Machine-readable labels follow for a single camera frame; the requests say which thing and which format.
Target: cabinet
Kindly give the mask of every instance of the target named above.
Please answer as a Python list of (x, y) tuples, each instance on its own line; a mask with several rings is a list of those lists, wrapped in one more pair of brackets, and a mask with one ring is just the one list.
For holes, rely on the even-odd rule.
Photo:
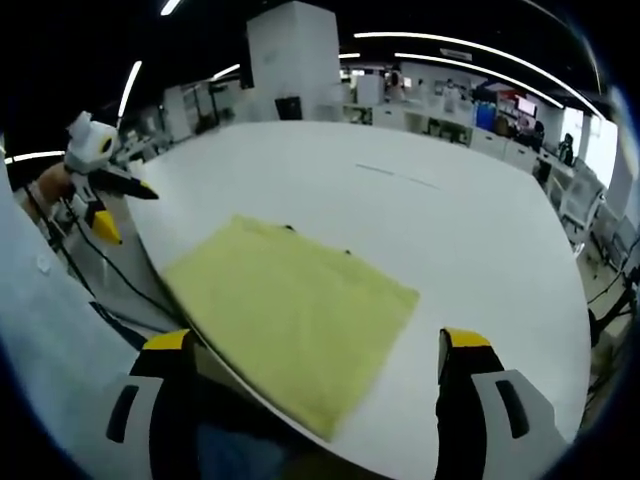
[(550, 163), (553, 162), (554, 160), (557, 160), (557, 157), (555, 157), (554, 155), (551, 155), (549, 152), (542, 149), (540, 150), (540, 153), (538, 154), (538, 156)]
[(471, 137), (471, 149), (498, 160), (504, 159), (504, 151), (507, 140), (495, 133), (481, 128), (474, 128)]
[(531, 175), (536, 165), (536, 152), (509, 140), (504, 149), (504, 161)]
[(404, 109), (397, 105), (373, 107), (373, 126), (394, 130), (406, 130)]

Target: black cable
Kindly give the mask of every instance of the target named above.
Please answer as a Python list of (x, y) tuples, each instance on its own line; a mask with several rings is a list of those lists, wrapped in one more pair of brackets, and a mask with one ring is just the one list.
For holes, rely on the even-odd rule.
[(177, 321), (180, 323), (180, 318), (178, 315), (176, 315), (175, 313), (169, 311), (167, 308), (165, 308), (163, 305), (161, 305), (160, 303), (158, 303), (157, 301), (155, 301), (153, 298), (149, 297), (148, 295), (146, 295), (145, 293), (141, 292), (138, 288), (136, 288), (130, 281), (129, 279), (126, 277), (126, 275), (124, 273), (122, 273), (122, 271), (118, 268), (118, 266), (113, 263), (113, 261), (107, 257), (91, 240), (89, 240), (89, 237), (87, 237), (87, 234), (84, 232), (84, 230), (82, 230), (82, 226), (80, 225), (80, 221), (78, 220), (78, 216), (75, 214), (75, 212), (72, 210), (71, 205), (69, 205), (69, 202), (66, 199), (62, 200), (65, 207), (67, 208), (67, 211), (69, 212), (69, 215), (71, 215), (71, 218), (73, 219), (73, 223), (76, 224), (76, 226), (78, 227), (78, 230), (80, 231), (80, 235), (82, 235), (82, 238), (84, 239), (84, 241), (87, 243), (87, 245), (89, 245), (89, 247), (91, 247), (91, 249), (96, 252), (98, 255), (100, 255), (100, 257), (106, 261), (109, 266), (111, 268), (113, 268), (113, 270), (118, 274), (118, 276), (122, 279), (122, 281), (131, 289), (133, 290), (133, 292), (135, 292), (138, 296), (142, 297), (143, 299), (145, 299), (147, 302), (149, 302), (151, 305), (153, 305), (154, 307), (156, 307), (158, 310), (160, 310), (161, 312), (163, 312), (166, 316), (168, 316), (169, 318), (171, 318), (174, 321)]
[[(62, 254), (67, 260), (67, 263), (73, 270), (73, 273), (75, 274), (76, 278), (80, 281), (82, 286), (95, 298), (95, 294), (93, 293), (93, 290), (91, 290), (91, 287), (89, 286), (89, 282), (87, 282), (87, 279), (82, 274), (82, 271), (80, 271), (80, 267), (78, 267), (78, 264), (75, 262), (75, 260), (73, 259), (73, 257), (71, 256), (67, 248), (64, 246), (62, 234), (49, 221), (49, 218), (42, 210), (42, 207), (40, 206), (38, 201), (34, 198), (33, 194), (29, 190), (29, 187), (24, 187), (24, 191), (27, 194), (27, 198), (29, 199), (29, 202), (31, 202), (33, 207), (36, 209), (36, 212), (38, 213), (38, 215), (44, 222), (45, 226), (47, 227), (47, 230), (49, 231), (49, 235), (51, 235), (52, 238), (55, 238), (55, 241), (60, 246), (60, 250), (62, 251)], [(102, 317), (102, 319), (109, 324), (110, 327), (114, 328), (116, 331), (120, 333), (120, 330), (119, 330), (120, 324), (118, 324), (117, 320), (112, 318), (109, 315), (109, 313), (106, 310), (104, 310), (104, 308), (102, 308), (100, 304), (91, 302), (91, 306), (96, 311), (96, 313), (100, 315), (100, 317)]]
[(607, 285), (607, 287), (604, 290), (602, 290), (595, 297), (593, 297), (591, 300), (589, 300), (587, 302), (587, 305), (591, 305), (593, 302), (595, 302), (597, 299), (599, 299), (602, 295), (607, 293), (611, 289), (611, 287), (613, 287), (613, 285), (618, 281), (618, 279), (624, 274), (624, 267), (627, 266), (627, 263), (631, 259), (631, 254), (633, 253), (633, 249), (636, 247), (636, 245), (638, 245), (639, 242), (640, 242), (640, 236), (638, 236), (638, 238), (636, 238), (634, 240), (634, 242), (631, 244), (631, 247), (629, 248), (629, 255), (627, 256), (625, 261), (622, 262), (622, 265), (620, 266), (620, 271), (618, 272), (616, 277), (611, 281), (611, 283), (609, 285)]
[(113, 315), (114, 317), (119, 318), (120, 320), (122, 320), (124, 322), (127, 322), (127, 323), (130, 323), (132, 325), (136, 325), (138, 327), (142, 327), (144, 329), (151, 330), (151, 331), (159, 333), (159, 334), (171, 333), (173, 331), (173, 330), (165, 330), (163, 328), (158, 328), (158, 327), (155, 327), (153, 325), (148, 325), (146, 323), (143, 323), (143, 322), (140, 322), (140, 321), (136, 320), (135, 318), (130, 317), (129, 315), (117, 312), (117, 311), (115, 311), (115, 310), (113, 310), (113, 309), (111, 309), (109, 307), (104, 306), (104, 305), (101, 305), (101, 306), (107, 312), (109, 312), (110, 315)]

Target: towel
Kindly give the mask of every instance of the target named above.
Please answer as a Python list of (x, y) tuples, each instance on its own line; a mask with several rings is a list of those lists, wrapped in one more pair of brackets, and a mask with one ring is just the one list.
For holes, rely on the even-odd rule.
[(369, 391), (419, 299), (344, 250), (241, 216), (162, 277), (215, 350), (325, 440)]

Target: office desk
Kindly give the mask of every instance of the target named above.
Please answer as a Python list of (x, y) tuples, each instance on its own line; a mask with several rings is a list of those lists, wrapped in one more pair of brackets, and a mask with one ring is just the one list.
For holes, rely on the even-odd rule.
[(558, 157), (545, 150), (540, 150), (540, 153), (537, 154), (537, 158), (538, 161), (545, 162), (551, 165), (553, 172), (559, 172), (567, 178), (573, 178), (575, 176), (575, 170), (573, 168), (565, 165), (560, 160), (558, 160)]
[(371, 391), (330, 443), (227, 367), (318, 444), (391, 478), (432, 478), (443, 326), (489, 338), (574, 438), (589, 381), (587, 308), (563, 229), (530, 175), (406, 132), (275, 122), (191, 139), (145, 164), (142, 176), (160, 199), (128, 203), (158, 271), (243, 214), (348, 248), (420, 291)]

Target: chair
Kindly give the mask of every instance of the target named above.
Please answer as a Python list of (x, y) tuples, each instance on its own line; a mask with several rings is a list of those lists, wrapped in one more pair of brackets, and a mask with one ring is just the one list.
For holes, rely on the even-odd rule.
[(566, 190), (562, 188), (557, 179), (554, 178), (553, 183), (564, 191), (561, 193), (559, 204), (557, 204), (557, 197), (553, 195), (553, 191), (557, 189), (552, 186), (549, 191), (549, 200), (557, 208), (562, 224), (568, 223), (573, 226), (577, 235), (574, 239), (570, 238), (569, 241), (574, 246), (574, 252), (581, 251), (588, 239), (596, 212), (603, 203), (604, 186), (586, 166), (575, 171), (575, 176)]

